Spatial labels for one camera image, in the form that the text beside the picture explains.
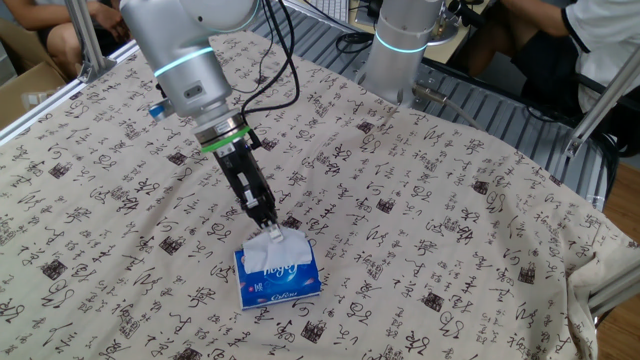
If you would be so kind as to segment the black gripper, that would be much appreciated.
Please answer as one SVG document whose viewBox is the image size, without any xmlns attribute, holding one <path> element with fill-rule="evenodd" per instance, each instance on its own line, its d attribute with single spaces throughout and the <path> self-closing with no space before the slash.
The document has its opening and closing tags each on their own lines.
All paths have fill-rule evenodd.
<svg viewBox="0 0 640 360">
<path fill-rule="evenodd" d="M 277 222 L 273 195 L 245 139 L 223 145 L 214 155 L 246 214 L 273 242 L 281 242 L 284 235 Z"/>
</svg>

